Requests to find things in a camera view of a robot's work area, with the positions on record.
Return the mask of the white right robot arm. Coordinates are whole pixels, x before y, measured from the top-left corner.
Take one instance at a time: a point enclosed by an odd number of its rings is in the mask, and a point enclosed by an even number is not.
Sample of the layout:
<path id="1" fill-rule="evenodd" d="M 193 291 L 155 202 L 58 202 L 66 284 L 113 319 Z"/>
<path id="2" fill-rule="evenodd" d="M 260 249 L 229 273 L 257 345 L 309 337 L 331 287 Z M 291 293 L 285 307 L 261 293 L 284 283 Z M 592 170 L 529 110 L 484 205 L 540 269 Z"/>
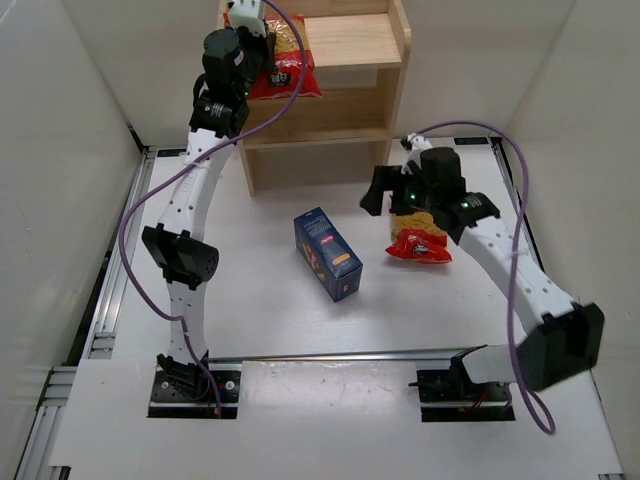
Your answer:
<path id="1" fill-rule="evenodd" d="M 521 382 L 540 392 L 596 365 L 602 310 L 594 303 L 579 304 L 528 254 L 514 251 L 518 234 L 508 230 L 485 194 L 467 189 L 454 149 L 415 148 L 403 166 L 375 167 L 361 207 L 380 215 L 385 193 L 391 195 L 394 214 L 429 213 L 482 267 L 521 321 L 526 334 L 521 342 L 481 347 L 453 361 L 464 379 L 476 385 Z"/>

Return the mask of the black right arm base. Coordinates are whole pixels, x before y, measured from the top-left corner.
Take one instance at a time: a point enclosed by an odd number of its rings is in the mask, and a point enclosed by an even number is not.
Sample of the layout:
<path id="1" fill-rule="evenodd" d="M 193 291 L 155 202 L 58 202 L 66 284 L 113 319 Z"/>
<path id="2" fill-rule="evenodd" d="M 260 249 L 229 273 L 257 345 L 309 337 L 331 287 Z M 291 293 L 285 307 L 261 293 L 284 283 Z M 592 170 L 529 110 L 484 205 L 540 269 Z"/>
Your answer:
<path id="1" fill-rule="evenodd" d="M 473 347 L 454 355 L 446 369 L 422 368 L 408 384 L 416 389 L 423 423 L 490 423 L 515 421 L 512 395 L 506 383 L 473 383 L 463 366 Z"/>

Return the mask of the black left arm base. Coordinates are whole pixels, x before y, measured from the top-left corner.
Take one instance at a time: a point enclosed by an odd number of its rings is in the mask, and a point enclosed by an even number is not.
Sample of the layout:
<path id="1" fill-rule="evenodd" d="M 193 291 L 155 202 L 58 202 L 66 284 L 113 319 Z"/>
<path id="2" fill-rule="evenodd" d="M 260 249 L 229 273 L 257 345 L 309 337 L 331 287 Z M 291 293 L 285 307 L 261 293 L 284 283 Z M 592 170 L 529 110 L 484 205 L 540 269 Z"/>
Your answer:
<path id="1" fill-rule="evenodd" d="M 241 364 L 210 363 L 210 378 L 193 363 L 157 356 L 147 417 L 158 419 L 235 420 L 241 393 Z"/>

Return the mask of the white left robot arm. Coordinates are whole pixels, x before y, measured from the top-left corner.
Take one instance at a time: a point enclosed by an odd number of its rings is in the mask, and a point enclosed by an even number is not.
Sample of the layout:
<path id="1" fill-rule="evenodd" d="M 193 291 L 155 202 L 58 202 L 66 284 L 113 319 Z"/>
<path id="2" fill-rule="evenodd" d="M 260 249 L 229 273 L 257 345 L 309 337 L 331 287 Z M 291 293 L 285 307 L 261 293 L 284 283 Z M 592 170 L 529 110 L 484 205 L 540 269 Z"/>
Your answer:
<path id="1" fill-rule="evenodd" d="M 218 29 L 204 40 L 204 72 L 194 84 L 186 162 L 190 171 L 177 181 L 169 204 L 142 240 L 166 281 L 171 323 L 167 353 L 158 364 L 176 386 L 203 394 L 208 378 L 204 296 L 219 262 L 205 243 L 204 225 L 219 176 L 246 122 L 247 98 L 258 76 L 274 68 L 276 36 L 254 35 L 245 27 Z"/>

